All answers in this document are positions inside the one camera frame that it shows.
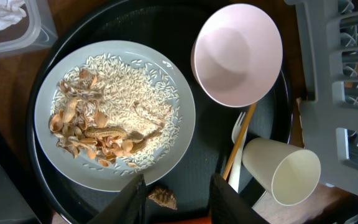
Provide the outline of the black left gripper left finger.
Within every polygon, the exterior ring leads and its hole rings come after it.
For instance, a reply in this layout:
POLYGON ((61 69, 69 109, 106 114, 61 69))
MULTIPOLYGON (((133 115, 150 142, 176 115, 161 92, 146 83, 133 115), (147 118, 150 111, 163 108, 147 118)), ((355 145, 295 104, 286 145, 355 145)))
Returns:
POLYGON ((146 199, 144 175, 137 174, 88 224, 144 224, 146 199))

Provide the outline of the pink bowl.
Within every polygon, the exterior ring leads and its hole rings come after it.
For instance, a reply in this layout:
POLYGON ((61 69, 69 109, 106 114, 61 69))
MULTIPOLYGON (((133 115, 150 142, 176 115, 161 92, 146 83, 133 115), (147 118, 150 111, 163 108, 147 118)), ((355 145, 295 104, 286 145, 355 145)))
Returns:
POLYGON ((191 51, 191 69, 204 92, 231 108, 249 106, 274 86, 283 45, 272 18, 251 4, 231 4, 203 24, 191 51))

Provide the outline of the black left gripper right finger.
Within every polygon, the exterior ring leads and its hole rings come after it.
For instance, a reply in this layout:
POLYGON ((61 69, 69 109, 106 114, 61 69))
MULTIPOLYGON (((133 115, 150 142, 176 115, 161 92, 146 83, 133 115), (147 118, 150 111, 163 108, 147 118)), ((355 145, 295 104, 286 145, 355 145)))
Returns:
POLYGON ((269 224, 217 173, 211 176, 209 207, 212 224, 269 224))

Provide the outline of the cream paper cup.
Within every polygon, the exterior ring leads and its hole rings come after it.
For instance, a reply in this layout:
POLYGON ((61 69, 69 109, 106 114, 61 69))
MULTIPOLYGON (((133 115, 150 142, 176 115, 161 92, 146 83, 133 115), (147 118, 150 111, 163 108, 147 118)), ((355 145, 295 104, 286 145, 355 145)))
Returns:
POLYGON ((242 162, 258 183, 281 205, 306 200, 321 175, 318 156, 310 150, 256 138, 243 150, 242 162))

